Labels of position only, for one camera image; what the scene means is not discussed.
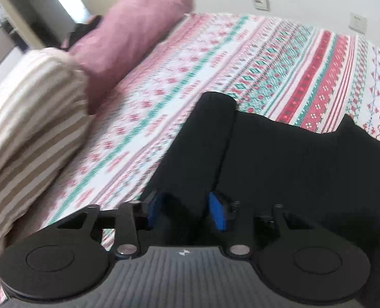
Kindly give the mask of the black pants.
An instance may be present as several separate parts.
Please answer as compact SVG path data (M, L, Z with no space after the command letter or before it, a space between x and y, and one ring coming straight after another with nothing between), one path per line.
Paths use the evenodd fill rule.
M209 219L211 192L264 214L282 204L305 229L251 255L264 283L297 302L357 295L380 307L380 141L349 116L318 134L242 113L231 97L206 92L143 196L152 191L164 194L157 228L168 245L221 245Z

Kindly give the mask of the beige striped folded quilt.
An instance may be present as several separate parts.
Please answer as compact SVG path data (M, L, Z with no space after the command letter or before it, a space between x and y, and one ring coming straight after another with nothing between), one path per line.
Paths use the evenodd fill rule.
M25 54L0 84L0 255L13 223L54 181L92 121L87 77L54 48Z

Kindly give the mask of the patterned red green bed sheet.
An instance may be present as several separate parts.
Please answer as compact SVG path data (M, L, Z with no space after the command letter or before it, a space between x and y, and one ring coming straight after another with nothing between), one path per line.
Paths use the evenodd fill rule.
M12 226L0 255L0 307L366 307L357 295L312 304L275 292L252 257L221 245L168 245L140 230L141 255L60 230L97 204L143 197L164 154L206 92L237 110L322 134L349 116L380 141L380 49L274 17L193 14L124 78L97 112L86 146Z

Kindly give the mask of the mauve pink long pillow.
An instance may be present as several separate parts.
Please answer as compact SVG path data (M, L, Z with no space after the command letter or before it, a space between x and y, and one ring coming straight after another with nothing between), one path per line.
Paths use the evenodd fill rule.
M88 112L193 10L194 0L119 0L69 53L88 76Z

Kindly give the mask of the white wall socket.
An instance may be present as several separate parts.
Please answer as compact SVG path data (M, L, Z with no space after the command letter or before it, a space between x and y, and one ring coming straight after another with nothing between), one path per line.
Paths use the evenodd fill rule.
M253 0L254 7L259 11L269 11L269 0Z

